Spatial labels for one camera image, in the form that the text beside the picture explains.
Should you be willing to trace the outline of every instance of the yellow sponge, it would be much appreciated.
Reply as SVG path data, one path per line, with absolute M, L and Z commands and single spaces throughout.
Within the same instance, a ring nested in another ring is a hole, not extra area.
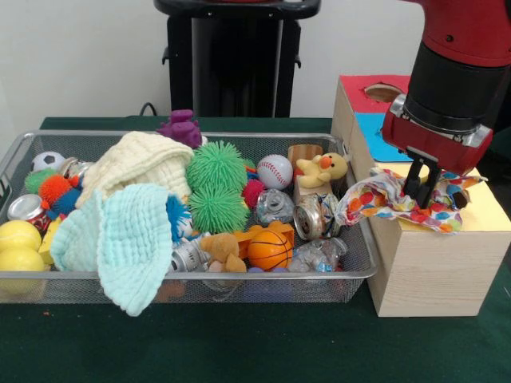
M 46 265 L 53 265 L 53 258 L 50 254 L 51 243 L 53 241 L 53 237 L 57 233 L 57 229 L 60 226 L 62 220 L 59 218 L 55 219 L 48 226 L 48 231 L 45 234 L 45 238 L 42 239 L 41 246 L 39 247 L 39 255 L 42 257 L 42 260 Z

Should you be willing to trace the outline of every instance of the soccer ball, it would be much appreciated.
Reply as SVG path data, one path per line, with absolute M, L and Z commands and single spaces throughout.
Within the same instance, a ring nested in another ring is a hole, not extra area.
M 64 160 L 65 158 L 60 153 L 43 152 L 34 157 L 30 171 L 39 172 L 47 168 L 52 168 L 55 172 L 58 172 Z

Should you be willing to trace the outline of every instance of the red spiky ball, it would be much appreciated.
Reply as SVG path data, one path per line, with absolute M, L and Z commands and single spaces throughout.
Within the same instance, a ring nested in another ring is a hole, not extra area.
M 39 196 L 50 206 L 53 206 L 55 201 L 59 199 L 61 195 L 67 193 L 71 187 L 68 179 L 60 174 L 56 174 L 41 184 L 39 187 Z
M 264 187 L 264 184 L 259 180 L 249 180 L 247 186 L 245 186 L 245 189 L 243 190 L 243 193 L 241 195 L 245 199 L 245 203 L 247 206 L 251 209 L 256 207 L 257 205 L 257 199 L 259 198 L 259 195 L 264 192 L 266 188 Z

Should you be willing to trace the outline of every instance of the white wall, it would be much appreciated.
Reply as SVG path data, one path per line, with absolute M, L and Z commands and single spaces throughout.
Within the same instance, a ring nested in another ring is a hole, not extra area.
M 339 74 L 411 73 L 424 13 L 397 0 L 323 0 L 320 13 L 300 24 L 291 115 L 330 117 Z
M 302 21 L 293 116 L 331 116 L 340 73 L 409 73 L 422 10 L 397 0 L 323 0 Z M 170 109 L 166 17 L 148 0 L 0 0 L 0 155 L 45 116 Z

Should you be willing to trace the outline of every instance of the black robot stand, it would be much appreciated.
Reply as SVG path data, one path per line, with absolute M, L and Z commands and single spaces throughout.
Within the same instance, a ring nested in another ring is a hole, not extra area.
M 225 3 L 154 0 L 167 14 L 172 109 L 197 116 L 287 117 L 295 65 L 297 20 L 321 0 Z

